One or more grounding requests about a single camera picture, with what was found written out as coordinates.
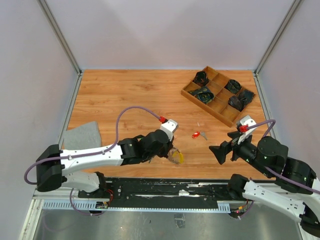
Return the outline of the red tagged key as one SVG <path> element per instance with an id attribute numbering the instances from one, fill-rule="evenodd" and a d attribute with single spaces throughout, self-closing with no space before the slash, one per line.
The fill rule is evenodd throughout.
<path id="1" fill-rule="evenodd" d="M 191 137 L 192 137 L 193 139 L 195 139 L 195 138 L 197 138 L 199 135 L 200 135 L 200 132 L 197 131 L 197 132 L 195 132 Z"/>

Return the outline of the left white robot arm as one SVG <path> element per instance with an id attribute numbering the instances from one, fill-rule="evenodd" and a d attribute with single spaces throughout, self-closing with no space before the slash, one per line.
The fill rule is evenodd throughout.
<path id="1" fill-rule="evenodd" d="M 164 128 L 125 138 L 115 146 L 83 150 L 60 150 L 50 145 L 36 160 L 36 186 L 39 192 L 50 192 L 60 187 L 79 189 L 101 198 L 107 185 L 101 173 L 85 173 L 85 169 L 101 166 L 125 166 L 147 162 L 158 156 L 168 157 L 173 148 L 174 130 Z"/>

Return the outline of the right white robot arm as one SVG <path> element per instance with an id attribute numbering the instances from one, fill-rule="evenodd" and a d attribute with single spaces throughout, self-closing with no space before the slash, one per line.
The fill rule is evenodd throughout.
<path id="1" fill-rule="evenodd" d="M 211 145 L 209 150 L 219 164 L 224 164 L 227 154 L 232 161 L 242 159 L 296 199 L 285 197 L 255 183 L 240 174 L 233 174 L 226 187 L 232 200 L 244 198 L 262 203 L 299 223 L 308 234 L 320 236 L 320 179 L 312 168 L 302 160 L 288 156 L 289 149 L 271 136 L 264 136 L 257 145 L 252 138 L 244 140 L 238 132 L 230 132 L 229 142 Z"/>

